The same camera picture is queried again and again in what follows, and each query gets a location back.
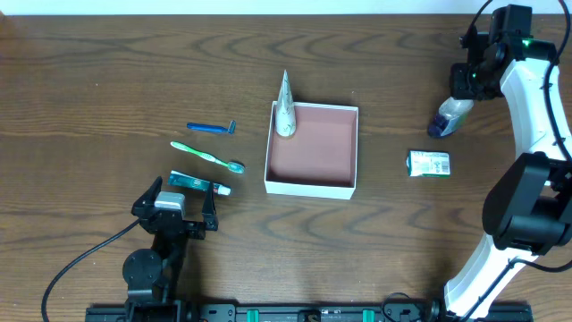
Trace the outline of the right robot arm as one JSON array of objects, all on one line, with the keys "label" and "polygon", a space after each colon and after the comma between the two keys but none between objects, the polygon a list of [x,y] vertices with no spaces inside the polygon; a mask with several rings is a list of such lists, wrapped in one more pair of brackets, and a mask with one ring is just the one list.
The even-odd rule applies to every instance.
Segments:
[{"label": "right robot arm", "polygon": [[571,131],[559,95],[559,50],[521,30],[470,33],[467,61],[451,68],[453,98],[502,97],[516,159],[486,196],[484,236],[444,286],[434,318],[485,321],[495,298],[524,267],[560,273],[536,260],[571,241]]}]

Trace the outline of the white hair product tube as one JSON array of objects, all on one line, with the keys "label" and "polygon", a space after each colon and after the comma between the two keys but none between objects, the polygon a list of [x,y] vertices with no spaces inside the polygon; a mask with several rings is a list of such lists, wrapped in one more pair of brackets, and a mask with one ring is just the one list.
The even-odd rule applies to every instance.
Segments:
[{"label": "white hair product tube", "polygon": [[281,88],[274,112],[274,129],[278,135],[289,138],[297,128],[295,105],[290,88],[290,80],[287,71],[284,71]]}]

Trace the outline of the green white toothbrush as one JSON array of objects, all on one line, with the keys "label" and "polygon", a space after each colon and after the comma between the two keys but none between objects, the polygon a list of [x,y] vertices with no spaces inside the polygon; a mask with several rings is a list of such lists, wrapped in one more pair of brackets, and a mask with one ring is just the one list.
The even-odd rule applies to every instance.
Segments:
[{"label": "green white toothbrush", "polygon": [[183,143],[181,143],[181,142],[179,142],[179,141],[171,141],[171,142],[170,142],[170,145],[171,145],[173,148],[176,148],[176,149],[181,150],[181,151],[183,151],[183,152],[187,152],[187,153],[190,153],[190,154],[195,155],[195,156],[197,156],[197,157],[201,157],[201,158],[205,159],[205,160],[208,161],[208,162],[211,162],[211,163],[214,163],[214,164],[223,166],[223,167],[225,167],[227,170],[229,170],[229,171],[231,171],[231,172],[233,172],[233,173],[236,173],[236,174],[244,174],[245,171],[246,171],[246,168],[245,168],[244,165],[241,165],[241,164],[239,164],[239,163],[232,162],[232,161],[224,162],[224,161],[222,161],[221,159],[219,159],[219,158],[217,158],[217,157],[215,157],[215,156],[213,156],[213,155],[211,155],[211,154],[208,154],[208,153],[206,153],[206,152],[199,151],[199,150],[196,150],[196,149],[194,149],[194,148],[191,148],[190,146],[188,146],[188,145],[186,145],[186,144],[183,144]]}]

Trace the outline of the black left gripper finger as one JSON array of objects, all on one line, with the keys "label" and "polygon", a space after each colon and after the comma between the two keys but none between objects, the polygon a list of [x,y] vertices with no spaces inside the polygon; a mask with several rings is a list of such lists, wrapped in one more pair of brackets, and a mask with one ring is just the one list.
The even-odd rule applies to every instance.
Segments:
[{"label": "black left gripper finger", "polygon": [[158,176],[150,187],[133,203],[133,215],[147,215],[155,206],[155,201],[162,190],[163,179]]},{"label": "black left gripper finger", "polygon": [[206,230],[216,232],[218,230],[218,217],[215,209],[214,194],[214,184],[210,182],[202,207],[202,216]]}]

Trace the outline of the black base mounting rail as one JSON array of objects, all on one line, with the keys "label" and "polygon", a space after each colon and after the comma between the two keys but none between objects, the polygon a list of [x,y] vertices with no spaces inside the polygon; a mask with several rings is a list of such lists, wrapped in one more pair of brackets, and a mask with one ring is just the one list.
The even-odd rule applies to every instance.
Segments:
[{"label": "black base mounting rail", "polygon": [[388,301],[379,306],[236,306],[177,302],[171,305],[95,305],[87,322],[416,322],[465,321],[437,302]]}]

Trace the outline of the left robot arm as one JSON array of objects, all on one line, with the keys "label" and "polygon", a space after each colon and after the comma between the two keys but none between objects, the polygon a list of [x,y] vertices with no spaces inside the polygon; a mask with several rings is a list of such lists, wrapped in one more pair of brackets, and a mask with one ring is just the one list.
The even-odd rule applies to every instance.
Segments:
[{"label": "left robot arm", "polygon": [[148,249],[132,252],[122,267],[128,285],[128,321],[193,321],[197,314],[176,298],[178,279],[190,240],[203,240],[218,230],[214,185],[206,188],[200,221],[186,220],[185,197],[162,190],[158,177],[134,203],[131,213],[154,236]]}]

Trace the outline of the clear pump bottle blue liquid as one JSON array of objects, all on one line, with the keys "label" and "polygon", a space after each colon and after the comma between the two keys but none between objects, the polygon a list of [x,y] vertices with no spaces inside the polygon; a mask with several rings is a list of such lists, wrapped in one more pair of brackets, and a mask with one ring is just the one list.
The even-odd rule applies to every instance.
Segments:
[{"label": "clear pump bottle blue liquid", "polygon": [[428,135],[436,139],[450,136],[467,119],[473,106],[473,100],[449,97],[442,103],[437,114],[428,125]]}]

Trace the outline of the white cardboard box pink inside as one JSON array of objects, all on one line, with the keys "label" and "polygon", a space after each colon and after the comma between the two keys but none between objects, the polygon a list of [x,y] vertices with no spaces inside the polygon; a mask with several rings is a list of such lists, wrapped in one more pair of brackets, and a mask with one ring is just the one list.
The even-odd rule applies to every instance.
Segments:
[{"label": "white cardboard box pink inside", "polygon": [[356,106],[296,102],[297,129],[289,138],[275,130],[273,102],[265,155],[269,194],[348,200],[357,188]]}]

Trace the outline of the green toothpaste tube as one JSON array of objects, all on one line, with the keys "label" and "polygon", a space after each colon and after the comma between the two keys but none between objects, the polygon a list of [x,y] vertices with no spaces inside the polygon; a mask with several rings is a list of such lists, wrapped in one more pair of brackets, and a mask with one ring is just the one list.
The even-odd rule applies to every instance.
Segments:
[{"label": "green toothpaste tube", "polygon": [[199,179],[197,177],[193,177],[175,170],[171,171],[168,179],[168,184],[197,191],[207,191],[209,186],[213,185],[214,193],[223,196],[231,195],[231,188],[226,185]]}]

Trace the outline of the blue disposable razor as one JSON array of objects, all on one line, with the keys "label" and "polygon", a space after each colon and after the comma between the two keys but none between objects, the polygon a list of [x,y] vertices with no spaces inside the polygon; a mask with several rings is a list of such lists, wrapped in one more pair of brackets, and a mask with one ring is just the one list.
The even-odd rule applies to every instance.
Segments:
[{"label": "blue disposable razor", "polygon": [[227,127],[212,125],[212,124],[203,124],[203,123],[187,123],[187,128],[193,131],[204,131],[210,133],[222,133],[222,134],[232,135],[236,129],[236,121],[231,120]]}]

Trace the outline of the green white soap box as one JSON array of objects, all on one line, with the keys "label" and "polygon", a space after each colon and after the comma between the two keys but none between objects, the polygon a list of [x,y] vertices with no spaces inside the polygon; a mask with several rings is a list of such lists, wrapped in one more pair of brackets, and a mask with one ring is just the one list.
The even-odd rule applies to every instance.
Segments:
[{"label": "green white soap box", "polygon": [[448,177],[450,155],[446,152],[410,150],[406,159],[410,177]]}]

